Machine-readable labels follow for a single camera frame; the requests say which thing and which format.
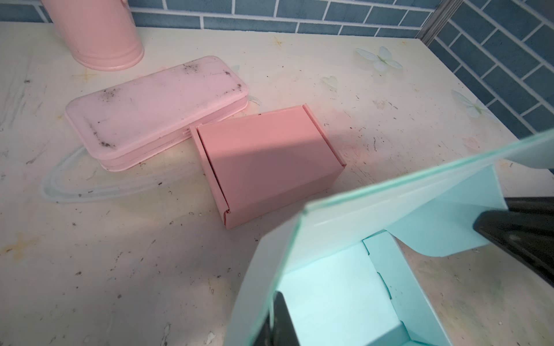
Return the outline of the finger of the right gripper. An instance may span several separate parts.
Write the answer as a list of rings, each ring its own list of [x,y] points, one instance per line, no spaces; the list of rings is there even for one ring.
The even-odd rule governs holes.
[[[480,214],[473,229],[553,285],[553,198],[506,198],[507,210]]]

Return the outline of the pink paper box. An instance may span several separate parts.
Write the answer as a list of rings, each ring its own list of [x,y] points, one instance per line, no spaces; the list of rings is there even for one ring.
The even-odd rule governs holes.
[[[190,132],[226,229],[327,190],[346,167],[308,105]]]

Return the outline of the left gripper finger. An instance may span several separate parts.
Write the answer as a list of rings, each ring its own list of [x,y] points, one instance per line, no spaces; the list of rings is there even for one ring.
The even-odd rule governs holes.
[[[274,298],[273,308],[269,311],[264,324],[259,330],[254,346],[299,346],[300,342],[281,292]]]

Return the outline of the light blue paper box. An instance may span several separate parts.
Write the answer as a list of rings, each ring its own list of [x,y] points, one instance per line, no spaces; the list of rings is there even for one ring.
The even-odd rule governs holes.
[[[553,167],[553,132],[308,203],[259,242],[226,345],[253,345],[284,295],[300,345],[448,345],[400,249],[447,257],[487,245],[473,229],[507,210],[495,164]]]

